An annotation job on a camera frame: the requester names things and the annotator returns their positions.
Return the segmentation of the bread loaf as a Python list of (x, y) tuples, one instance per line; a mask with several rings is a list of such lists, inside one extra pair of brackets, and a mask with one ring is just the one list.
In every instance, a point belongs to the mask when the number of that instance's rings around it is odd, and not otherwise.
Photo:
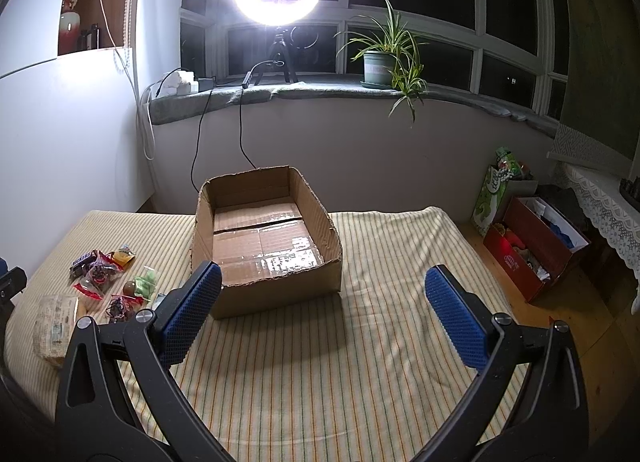
[(46, 295), (38, 306), (32, 331), (34, 353), (42, 360), (61, 368), (70, 345), (76, 321), (84, 313), (78, 297)]

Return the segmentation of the Snickers bar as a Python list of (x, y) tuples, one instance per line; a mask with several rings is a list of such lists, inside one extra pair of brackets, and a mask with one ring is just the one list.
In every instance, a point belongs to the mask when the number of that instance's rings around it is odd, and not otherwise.
[(99, 253), (96, 250), (89, 251), (70, 264), (70, 280), (75, 280), (83, 276), (98, 259)]

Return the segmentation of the yellow jelly cup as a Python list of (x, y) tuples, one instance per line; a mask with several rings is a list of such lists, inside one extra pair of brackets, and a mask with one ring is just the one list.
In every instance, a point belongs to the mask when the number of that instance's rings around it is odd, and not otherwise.
[(136, 258), (136, 255), (128, 245), (121, 245), (117, 250), (110, 253), (110, 258), (123, 271), (126, 271)]

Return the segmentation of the green clear candy bag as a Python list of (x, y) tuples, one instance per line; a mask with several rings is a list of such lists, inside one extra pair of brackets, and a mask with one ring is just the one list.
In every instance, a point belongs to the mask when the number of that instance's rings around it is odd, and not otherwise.
[(144, 266), (143, 271), (134, 277), (134, 295), (149, 301), (156, 290), (157, 272), (154, 268)]

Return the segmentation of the red storage box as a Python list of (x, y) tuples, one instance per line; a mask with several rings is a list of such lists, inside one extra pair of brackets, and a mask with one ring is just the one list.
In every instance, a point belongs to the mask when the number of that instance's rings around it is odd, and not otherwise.
[(552, 204), (514, 197), (502, 220), (490, 225), (484, 246), (531, 302), (558, 283), (590, 241)]

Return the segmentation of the striped yellow table cloth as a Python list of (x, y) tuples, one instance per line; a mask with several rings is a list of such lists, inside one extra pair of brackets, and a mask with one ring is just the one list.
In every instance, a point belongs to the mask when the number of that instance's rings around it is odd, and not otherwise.
[[(457, 226), (435, 207), (342, 212), (340, 293), (239, 318), (207, 318), (171, 368), (183, 394), (238, 461), (408, 461), (471, 384), (424, 295), (427, 269), (446, 265), (492, 313), (511, 309)], [(129, 245), (158, 271), (157, 292), (191, 274), (194, 216), (91, 211), (30, 276), (6, 328), (3, 361), (53, 420), (58, 370), (32, 347), (43, 297), (72, 295), (70, 262)]]

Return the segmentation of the white lace cloth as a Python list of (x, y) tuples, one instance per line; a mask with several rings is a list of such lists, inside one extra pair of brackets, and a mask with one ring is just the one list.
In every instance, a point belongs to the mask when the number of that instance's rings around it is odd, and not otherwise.
[(552, 179), (555, 185), (573, 190), (582, 213), (639, 280), (639, 211), (620, 193), (620, 178), (558, 162)]

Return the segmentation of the open cardboard box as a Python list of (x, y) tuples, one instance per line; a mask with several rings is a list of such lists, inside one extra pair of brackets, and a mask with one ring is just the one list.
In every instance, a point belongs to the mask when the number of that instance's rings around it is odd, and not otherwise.
[(214, 177), (202, 185), (191, 264), (212, 261), (226, 319), (341, 291), (343, 248), (328, 212), (290, 165)]

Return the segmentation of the green snack bag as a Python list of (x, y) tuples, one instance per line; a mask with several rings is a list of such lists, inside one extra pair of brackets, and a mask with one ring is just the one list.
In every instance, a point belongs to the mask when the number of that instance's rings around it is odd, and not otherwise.
[(525, 174), (513, 152), (506, 147), (496, 149), (496, 162), (490, 165), (472, 213), (472, 224), (485, 236), (494, 221), (500, 203), (511, 181), (523, 181)]

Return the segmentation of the red white vase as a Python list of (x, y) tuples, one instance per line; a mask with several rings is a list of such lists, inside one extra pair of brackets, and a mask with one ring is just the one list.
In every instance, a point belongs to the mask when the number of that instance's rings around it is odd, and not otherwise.
[(65, 55), (77, 50), (81, 18), (76, 12), (78, 0), (63, 0), (58, 24), (58, 54)]

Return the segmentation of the black tripod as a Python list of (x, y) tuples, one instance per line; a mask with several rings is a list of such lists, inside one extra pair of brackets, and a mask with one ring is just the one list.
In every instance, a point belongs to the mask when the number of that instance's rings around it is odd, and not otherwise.
[(292, 29), (288, 27), (278, 27), (276, 29), (267, 58), (256, 63), (247, 71), (241, 83), (243, 90), (250, 86), (253, 78), (255, 78), (256, 85), (262, 81), (265, 67), (280, 68), (286, 83), (296, 83), (298, 81), (290, 51), (291, 32)]

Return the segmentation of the potted spider plant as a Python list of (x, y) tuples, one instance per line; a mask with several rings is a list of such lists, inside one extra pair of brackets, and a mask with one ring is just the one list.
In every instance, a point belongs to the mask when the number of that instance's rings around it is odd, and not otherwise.
[(385, 20), (380, 22), (372, 15), (361, 15), (374, 25), (376, 32), (345, 29), (335, 37), (345, 37), (337, 53), (356, 48), (350, 61), (363, 63), (362, 83), (367, 88), (393, 90), (397, 93), (388, 116), (405, 104), (412, 121), (416, 121), (416, 102), (423, 103), (427, 93), (427, 82), (422, 77), (424, 65), (420, 44), (407, 28), (402, 15), (394, 9), (390, 0), (385, 4)]

